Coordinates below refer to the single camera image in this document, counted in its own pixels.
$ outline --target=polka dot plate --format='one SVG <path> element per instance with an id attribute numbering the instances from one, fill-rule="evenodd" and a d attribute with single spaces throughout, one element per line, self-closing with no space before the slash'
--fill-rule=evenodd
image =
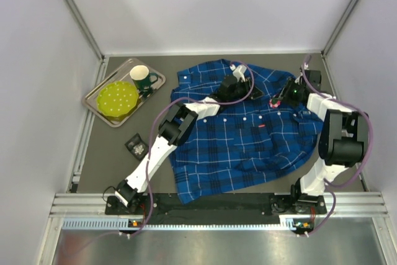
<path id="1" fill-rule="evenodd" d="M 117 81 L 106 85 L 97 97 L 97 108 L 106 117 L 120 118 L 136 106 L 139 94 L 129 82 Z"/>

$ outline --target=white wall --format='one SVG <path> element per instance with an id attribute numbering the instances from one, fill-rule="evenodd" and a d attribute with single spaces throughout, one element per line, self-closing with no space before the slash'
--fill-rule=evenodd
<path id="1" fill-rule="evenodd" d="M 33 264 L 99 62 L 63 0 L 0 4 L 0 263 Z"/>
<path id="2" fill-rule="evenodd" d="M 322 50 L 350 0 L 75 0 L 106 54 Z"/>
<path id="3" fill-rule="evenodd" d="M 329 55 L 341 97 L 369 113 L 375 147 L 365 171 L 397 228 L 397 1 L 361 0 Z"/>

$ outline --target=blue plaid blanket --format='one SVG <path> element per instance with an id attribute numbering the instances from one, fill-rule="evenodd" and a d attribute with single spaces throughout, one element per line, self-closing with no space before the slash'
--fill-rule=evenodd
<path id="1" fill-rule="evenodd" d="M 170 155 L 183 204 L 202 195 L 280 178 L 298 169 L 313 153 L 322 121 L 304 106 L 293 108 L 281 104 L 276 109 L 269 106 L 270 98 L 293 75 L 249 67 L 254 73 L 255 86 L 264 96 L 198 120 L 186 143 Z M 180 71 L 179 87 L 172 91 L 171 99 L 184 96 L 203 99 L 216 91 L 227 74 L 232 74 L 228 60 L 209 61 Z"/>

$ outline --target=mug handle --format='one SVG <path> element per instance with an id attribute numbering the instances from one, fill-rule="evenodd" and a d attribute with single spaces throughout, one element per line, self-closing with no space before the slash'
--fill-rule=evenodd
<path id="1" fill-rule="evenodd" d="M 154 84 L 155 82 L 157 82 L 159 80 L 159 76 L 156 73 L 150 73 L 149 77 L 150 77 L 150 83 L 151 84 Z"/>

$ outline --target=mug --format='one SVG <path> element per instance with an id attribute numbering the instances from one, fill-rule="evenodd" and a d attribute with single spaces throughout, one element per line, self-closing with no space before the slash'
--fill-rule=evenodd
<path id="1" fill-rule="evenodd" d="M 130 71 L 130 77 L 140 91 L 149 90 L 151 85 L 159 79 L 159 76 L 156 73 L 150 73 L 145 65 L 134 66 Z"/>

